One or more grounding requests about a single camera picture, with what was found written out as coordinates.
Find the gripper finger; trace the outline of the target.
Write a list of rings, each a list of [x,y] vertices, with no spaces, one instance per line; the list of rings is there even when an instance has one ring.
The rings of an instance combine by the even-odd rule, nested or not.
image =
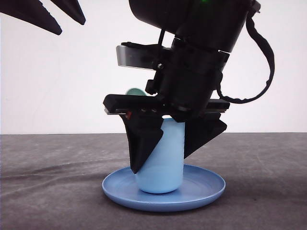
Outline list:
[[[220,113],[206,114],[185,123],[184,158],[226,130],[227,124],[220,116]]]
[[[136,174],[163,136],[161,116],[127,114],[122,116],[130,154],[130,168]]]

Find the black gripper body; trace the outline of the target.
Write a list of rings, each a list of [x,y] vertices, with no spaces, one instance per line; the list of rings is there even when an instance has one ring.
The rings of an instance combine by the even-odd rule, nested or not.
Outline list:
[[[175,38],[164,67],[158,66],[154,78],[147,81],[149,96],[109,94],[103,105],[110,115],[153,109],[176,120],[224,113],[230,104],[211,95],[228,58],[226,52],[196,48]]]

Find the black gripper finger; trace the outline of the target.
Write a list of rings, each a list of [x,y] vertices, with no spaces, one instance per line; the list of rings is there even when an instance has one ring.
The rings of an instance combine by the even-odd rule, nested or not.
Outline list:
[[[77,0],[51,0],[63,12],[79,24],[85,24],[86,18]]]
[[[62,29],[56,19],[39,0],[1,0],[0,12],[56,35],[62,33]]]

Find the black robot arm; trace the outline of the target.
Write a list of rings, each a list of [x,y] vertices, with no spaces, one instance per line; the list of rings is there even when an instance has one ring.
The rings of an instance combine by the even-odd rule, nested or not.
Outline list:
[[[131,42],[117,47],[118,65],[153,69],[146,96],[107,95],[106,112],[119,115],[125,125],[130,151],[130,167],[137,173],[163,135],[163,116],[185,124],[185,157],[226,130],[220,120],[231,103],[249,99],[221,95],[223,68],[245,26],[265,55],[274,74],[274,53],[256,30],[256,0],[131,0],[134,16],[175,37],[170,48],[161,43],[141,45]]]

